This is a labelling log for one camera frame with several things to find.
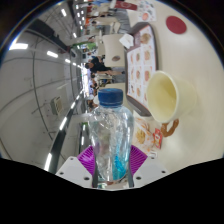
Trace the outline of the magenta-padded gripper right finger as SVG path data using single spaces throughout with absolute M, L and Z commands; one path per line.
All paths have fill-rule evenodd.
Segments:
M 155 158 L 147 156 L 135 146 L 129 156 L 128 184 L 140 188 L 167 175 L 167 169 Z

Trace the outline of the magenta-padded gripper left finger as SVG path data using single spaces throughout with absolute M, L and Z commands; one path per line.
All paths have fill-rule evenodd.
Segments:
M 96 188 L 98 177 L 93 147 L 88 146 L 77 157 L 70 156 L 56 175 L 84 188 Z

